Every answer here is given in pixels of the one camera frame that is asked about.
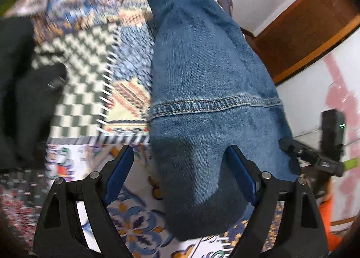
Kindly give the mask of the blue denim jacket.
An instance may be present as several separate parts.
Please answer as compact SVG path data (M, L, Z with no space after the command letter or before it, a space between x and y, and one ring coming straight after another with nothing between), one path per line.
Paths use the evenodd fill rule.
M156 28L148 123L170 232L181 241L227 231L247 213L225 150L236 145L293 181L291 131L276 87L239 25L215 0L148 0Z

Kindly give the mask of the grey purple backpack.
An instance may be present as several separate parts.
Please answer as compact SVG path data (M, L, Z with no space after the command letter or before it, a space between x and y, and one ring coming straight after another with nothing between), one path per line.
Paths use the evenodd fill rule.
M233 13L233 1L232 0L217 0L217 3L223 8L223 10L232 16Z

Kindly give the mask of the black garment pile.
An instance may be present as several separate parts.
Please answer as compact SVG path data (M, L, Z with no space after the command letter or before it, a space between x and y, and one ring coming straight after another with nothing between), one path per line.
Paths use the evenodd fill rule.
M51 121L67 82L62 63L33 68L34 26L1 19L1 171L42 168Z

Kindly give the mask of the patchwork patterned bed quilt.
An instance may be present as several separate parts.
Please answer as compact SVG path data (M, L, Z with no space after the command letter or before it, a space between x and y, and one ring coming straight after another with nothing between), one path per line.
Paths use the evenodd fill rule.
M181 241L166 224L148 123L156 35L148 0L26 0L11 17L31 19L33 68L56 63L67 68L44 166L1 173L1 217L20 249L36 254L39 216L57 179L82 180L130 146L134 162L107 208L130 254L228 257L250 219L250 204L220 234Z

